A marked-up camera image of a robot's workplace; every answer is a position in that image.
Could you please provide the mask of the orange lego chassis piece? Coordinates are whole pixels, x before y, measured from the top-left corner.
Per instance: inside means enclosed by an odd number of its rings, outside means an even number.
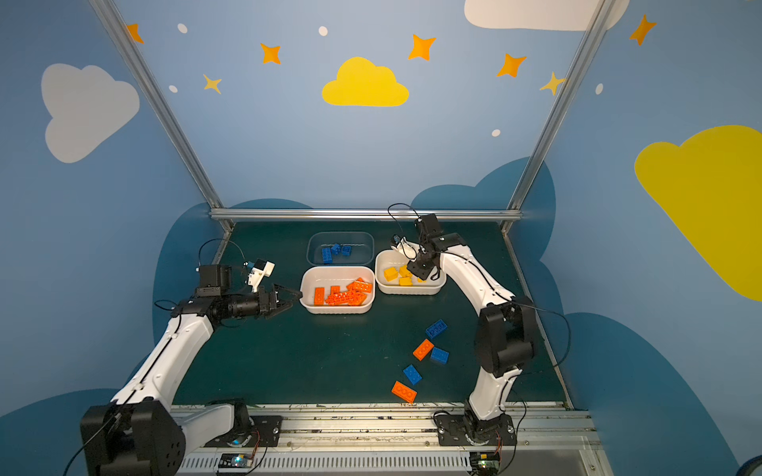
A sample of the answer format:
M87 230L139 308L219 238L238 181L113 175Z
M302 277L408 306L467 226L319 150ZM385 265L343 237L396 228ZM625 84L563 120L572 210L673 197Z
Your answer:
M369 295L363 292L346 291L340 293L332 293L326 299L325 303L331 307L359 307L363 305L368 299Z

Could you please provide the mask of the orange brick bottom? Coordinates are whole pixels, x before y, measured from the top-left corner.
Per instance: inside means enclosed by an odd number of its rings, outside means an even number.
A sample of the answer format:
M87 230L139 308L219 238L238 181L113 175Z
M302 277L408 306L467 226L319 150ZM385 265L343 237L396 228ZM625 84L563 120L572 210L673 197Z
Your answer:
M394 383L391 393L408 404L414 404L418 395L415 390L399 381Z

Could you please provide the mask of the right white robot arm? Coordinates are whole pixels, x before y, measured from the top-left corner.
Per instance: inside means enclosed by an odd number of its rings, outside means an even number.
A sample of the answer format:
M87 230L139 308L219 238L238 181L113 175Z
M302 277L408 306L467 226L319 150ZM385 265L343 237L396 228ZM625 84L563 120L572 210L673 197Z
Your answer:
M531 301L520 299L494 279L456 234L421 243L404 240L397 249L409 259L408 269L414 276L428 279L436 271L446 275L474 308L479 374L466 404L466 420L476 430L494 426L523 367L536 355L537 319Z

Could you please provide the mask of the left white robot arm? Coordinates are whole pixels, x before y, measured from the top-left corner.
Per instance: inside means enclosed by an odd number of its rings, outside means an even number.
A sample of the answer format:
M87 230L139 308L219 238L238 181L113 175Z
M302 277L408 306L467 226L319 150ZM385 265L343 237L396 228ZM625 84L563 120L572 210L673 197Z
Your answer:
M79 428L90 475L175 475L187 453L220 440L249 442L243 404L216 403L178 422L172 404L192 361L228 319L275 317L303 297L275 285L253 294L195 295L171 311L167 329L128 383L104 406L87 410Z

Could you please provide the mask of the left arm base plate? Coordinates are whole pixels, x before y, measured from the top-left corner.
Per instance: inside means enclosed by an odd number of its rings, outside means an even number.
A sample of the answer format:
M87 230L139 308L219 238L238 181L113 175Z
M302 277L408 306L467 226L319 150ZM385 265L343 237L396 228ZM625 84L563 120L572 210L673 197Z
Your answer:
M275 447L279 443L283 418L281 416L249 416L244 426L234 426L230 432L217 436L205 447L254 448Z

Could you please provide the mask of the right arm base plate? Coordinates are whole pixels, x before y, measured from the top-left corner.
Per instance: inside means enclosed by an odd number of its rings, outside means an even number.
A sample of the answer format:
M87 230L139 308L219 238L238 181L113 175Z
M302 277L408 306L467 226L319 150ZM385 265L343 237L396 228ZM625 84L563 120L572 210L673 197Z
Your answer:
M498 446L517 442L514 422L508 415L478 420L472 414L436 413L433 422L440 446Z

